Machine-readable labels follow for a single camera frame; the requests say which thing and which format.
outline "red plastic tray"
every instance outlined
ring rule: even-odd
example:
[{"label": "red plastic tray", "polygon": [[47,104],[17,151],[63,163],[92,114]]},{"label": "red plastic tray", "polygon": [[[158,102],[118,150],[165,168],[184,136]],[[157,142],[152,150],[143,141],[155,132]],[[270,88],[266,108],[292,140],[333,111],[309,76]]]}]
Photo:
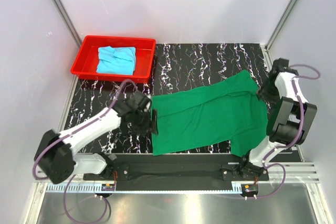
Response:
[{"label": "red plastic tray", "polygon": [[[86,36],[72,65],[71,73],[79,79],[118,81],[131,79],[136,83],[147,83],[155,51],[155,39]],[[99,47],[135,47],[136,64],[132,76],[97,73]]]}]

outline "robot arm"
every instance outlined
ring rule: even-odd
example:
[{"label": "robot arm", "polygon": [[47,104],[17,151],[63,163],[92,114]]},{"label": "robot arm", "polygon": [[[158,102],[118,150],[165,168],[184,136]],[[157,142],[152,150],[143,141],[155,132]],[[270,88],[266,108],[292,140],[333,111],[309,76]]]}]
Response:
[{"label": "robot arm", "polygon": [[102,178],[111,176],[113,160],[104,153],[78,153],[84,146],[100,135],[117,129],[121,123],[130,124],[135,134],[158,133],[157,112],[151,118],[151,99],[137,91],[130,98],[117,100],[112,109],[105,108],[94,117],[71,128],[55,133],[46,132],[38,147],[34,160],[51,143],[63,136],[70,135],[51,148],[38,163],[47,177],[59,184],[75,174],[99,174]]},{"label": "robot arm", "polygon": [[304,98],[298,79],[295,79],[297,95],[301,98],[305,115],[303,119],[300,118],[299,102],[296,90],[292,86],[292,79],[298,75],[298,72],[295,69],[290,69],[288,63],[288,60],[281,58],[275,60],[269,78],[258,91],[259,97],[264,97],[271,103],[275,103],[275,107],[267,124],[266,137],[240,160],[237,172],[241,178],[261,176],[265,170],[263,160],[266,154],[275,149],[264,160],[265,163],[268,163],[283,151],[285,149],[283,147],[290,144],[298,134],[301,120],[303,120],[303,128],[296,144],[302,144],[316,115],[317,107],[308,103]]}]

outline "gray floor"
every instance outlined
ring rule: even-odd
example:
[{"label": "gray floor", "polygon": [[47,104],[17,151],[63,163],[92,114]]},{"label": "gray floor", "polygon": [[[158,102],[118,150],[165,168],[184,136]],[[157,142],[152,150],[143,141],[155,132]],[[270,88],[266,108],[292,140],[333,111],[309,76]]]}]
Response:
[{"label": "gray floor", "polygon": [[[260,195],[272,192],[273,187],[260,185]],[[68,208],[87,196],[68,194]],[[245,201],[225,197],[233,196],[115,194],[108,198],[110,218],[106,217],[100,223],[317,223],[304,185],[286,184],[278,194],[262,200]],[[90,222],[100,216],[103,208],[103,202],[90,199],[70,213],[79,221]],[[73,223],[62,213],[62,194],[47,193],[38,224]]]}]

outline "cable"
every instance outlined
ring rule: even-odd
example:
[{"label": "cable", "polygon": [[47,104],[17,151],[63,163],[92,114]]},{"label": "cable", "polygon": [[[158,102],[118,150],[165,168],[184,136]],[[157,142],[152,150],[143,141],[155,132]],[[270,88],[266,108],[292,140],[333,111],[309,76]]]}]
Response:
[{"label": "cable", "polygon": [[238,170],[239,165],[237,165],[235,168],[230,169],[226,167],[221,167],[219,170],[228,170],[229,172],[234,172],[235,170]]},{"label": "cable", "polygon": [[313,70],[315,73],[317,73],[316,77],[311,77],[311,76],[296,76],[296,78],[302,78],[302,79],[308,79],[308,80],[317,80],[321,77],[321,73],[319,70],[317,70],[315,67],[312,67],[310,65],[307,64],[294,64],[292,66],[289,66],[290,68],[293,67],[305,67],[305,68],[309,68],[311,70]]},{"label": "cable", "polygon": [[106,212],[107,212],[107,207],[108,207],[108,201],[107,199],[105,199],[104,197],[100,196],[100,199],[103,199],[104,202],[105,202],[105,209],[104,209],[104,212],[102,213],[102,215],[95,221],[92,221],[92,222],[81,222],[81,221],[78,221],[76,219],[74,219],[68,209],[67,209],[67,204],[66,204],[66,194],[67,194],[67,190],[68,190],[68,187],[70,186],[71,184],[71,181],[75,178],[76,175],[73,175],[70,179],[69,179],[69,182],[67,184],[67,186],[65,187],[64,189],[64,193],[63,193],[63,207],[64,207],[64,212],[66,214],[66,216],[73,222],[75,223],[78,223],[78,224],[95,224],[95,223],[98,223],[99,221],[101,221],[102,218],[104,218]]},{"label": "cable", "polygon": [[[113,173],[113,178],[114,178],[114,189],[104,189],[105,191],[113,191],[113,194],[116,192],[115,190],[116,190],[116,186],[117,186],[117,178],[118,178],[118,173],[117,173],[117,171],[115,171],[114,173]],[[62,215],[65,215],[66,214],[66,212],[67,213],[69,213],[69,212],[71,212],[72,210],[74,210],[74,209],[76,209],[80,204],[82,204],[83,202],[85,202],[85,201],[87,201],[88,199],[92,199],[92,198],[96,198],[96,196],[97,195],[91,195],[91,196],[88,196],[88,197],[86,197],[86,198],[84,198],[84,199],[82,199],[82,200],[80,200],[79,202],[77,202],[73,207],[71,207],[70,209],[68,209],[67,208],[67,211],[65,211],[65,212],[63,212],[63,213],[56,213],[56,211],[55,211],[55,207],[54,207],[54,205],[52,205],[51,206],[51,209],[52,209],[52,211],[53,211],[53,213],[55,214],[55,215],[58,215],[58,216],[62,216]]]},{"label": "cable", "polygon": [[[138,89],[137,85],[136,85],[132,80],[130,80],[130,79],[126,79],[126,80],[124,80],[124,81],[120,84],[120,86],[119,86],[119,88],[118,88],[118,90],[117,90],[117,93],[116,93],[116,95],[115,95],[115,99],[111,102],[111,104],[109,105],[109,107],[108,107],[108,109],[105,111],[105,113],[103,113],[99,118],[96,118],[96,119],[94,119],[93,121],[91,121],[91,122],[89,122],[89,123],[83,125],[82,127],[78,128],[78,129],[76,129],[76,130],[74,130],[74,131],[71,132],[70,134],[67,134],[67,135],[65,135],[65,136],[63,136],[63,137],[61,137],[61,138],[59,138],[58,140],[56,140],[56,141],[53,142],[52,144],[48,145],[48,146],[47,146],[47,147],[46,147],[46,148],[45,148],[45,149],[38,155],[38,157],[36,158],[36,160],[35,160],[35,162],[34,162],[34,165],[33,165],[33,171],[32,171],[33,177],[34,177],[35,179],[37,179],[37,180],[44,180],[44,179],[47,179],[47,178],[48,178],[48,177],[39,177],[39,176],[37,176],[37,173],[36,173],[37,165],[38,165],[38,163],[41,161],[41,159],[43,158],[43,156],[44,156],[44,155],[45,155],[51,148],[53,148],[55,145],[57,145],[58,143],[60,143],[60,142],[63,141],[64,139],[66,139],[66,138],[68,138],[68,137],[70,137],[70,136],[72,136],[72,135],[74,135],[74,134],[80,132],[81,130],[85,129],[86,127],[92,125],[94,122],[100,120],[102,117],[106,116],[107,113],[112,109],[112,107],[113,107],[113,106],[115,105],[115,103],[117,102],[117,99],[118,99],[118,97],[119,97],[119,95],[120,95],[120,93],[121,93],[121,90],[123,89],[123,87],[124,87],[124,86],[126,85],[126,83],[128,83],[128,82],[131,83],[131,84],[133,84],[133,86],[135,87],[136,90]],[[67,217],[68,217],[71,221],[73,221],[73,222],[75,222],[75,223],[78,223],[78,224],[95,224],[95,223],[98,223],[99,221],[101,221],[102,218],[104,218],[104,216],[105,216],[105,214],[106,214],[106,212],[107,212],[108,204],[109,204],[108,201],[107,201],[105,198],[103,198],[103,197],[100,197],[100,199],[103,199],[103,200],[104,200],[104,202],[105,202],[105,209],[104,209],[103,214],[102,214],[96,221],[93,221],[93,222],[80,222],[80,221],[77,221],[77,220],[74,219],[74,218],[70,215],[70,213],[69,213],[69,211],[71,211],[73,208],[71,208],[70,210],[67,209],[67,206],[66,206],[66,192],[67,192],[67,189],[68,189],[68,187],[69,187],[71,181],[74,179],[75,176],[76,176],[76,175],[73,175],[73,176],[69,179],[69,182],[68,182],[68,184],[66,185],[65,190],[64,190],[64,193],[63,193],[63,207],[64,207],[65,214],[67,215]],[[116,187],[115,187],[115,186],[116,186],[116,179],[117,179],[117,174],[114,176],[114,191],[115,191],[115,188],[116,188]]]}]

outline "metal frame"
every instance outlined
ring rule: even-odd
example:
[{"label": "metal frame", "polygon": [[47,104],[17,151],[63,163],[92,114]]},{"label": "metal frame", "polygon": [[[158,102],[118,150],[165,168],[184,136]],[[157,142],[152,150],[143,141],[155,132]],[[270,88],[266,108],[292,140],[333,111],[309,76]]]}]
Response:
[{"label": "metal frame", "polygon": [[65,124],[67,122],[67,117],[68,117],[68,113],[69,113],[69,110],[70,110],[71,101],[74,97],[74,93],[75,93],[75,90],[76,90],[77,80],[78,80],[77,76],[74,76],[74,78],[72,79],[72,83],[71,83],[71,86],[70,86],[70,91],[69,91],[69,94],[68,94],[68,98],[66,100],[64,110],[63,110],[63,113],[62,113],[62,116],[61,116],[61,120],[60,120],[60,123],[59,123],[59,126],[58,126],[58,132],[61,132],[61,131],[64,130]]},{"label": "metal frame", "polygon": [[[314,163],[287,163],[281,162],[286,169],[285,184],[318,184],[319,178]],[[273,166],[268,169],[269,181],[258,181],[259,184],[280,183],[283,178],[283,171],[280,166]],[[235,183],[246,184],[254,181],[235,181]]]},{"label": "metal frame", "polygon": [[264,56],[267,71],[269,72],[272,69],[272,63],[273,63],[272,57],[270,56],[264,44],[260,44],[260,48],[261,52],[263,52],[262,55]]},{"label": "metal frame", "polygon": [[298,2],[298,0],[290,0],[289,1],[288,5],[287,5],[284,13],[282,14],[276,28],[274,29],[271,37],[269,38],[268,42],[265,44],[265,47],[266,47],[267,51],[269,51],[271,49],[274,41],[278,37],[282,27],[284,26],[285,22],[287,21],[287,18],[289,17],[290,13],[294,9],[297,2]]},{"label": "metal frame", "polygon": [[334,223],[320,184],[306,184],[318,223]]},{"label": "metal frame", "polygon": [[82,44],[82,40],[79,37],[75,26],[73,25],[67,11],[65,10],[61,0],[52,0],[55,7],[57,8],[59,14],[61,15],[65,25],[68,27],[70,34],[72,35],[74,41],[76,42],[78,48]]},{"label": "metal frame", "polygon": [[34,183],[35,189],[27,210],[26,218],[23,222],[24,224],[35,224],[37,222],[47,185],[47,183]]},{"label": "metal frame", "polygon": [[[76,182],[71,183],[68,193],[91,193],[91,194],[110,194],[111,191],[103,190],[103,184],[114,185],[114,182]],[[48,184],[47,193],[63,193],[67,183],[59,185]],[[229,190],[115,190],[113,194],[241,194],[241,183],[232,182],[232,189]]]}]

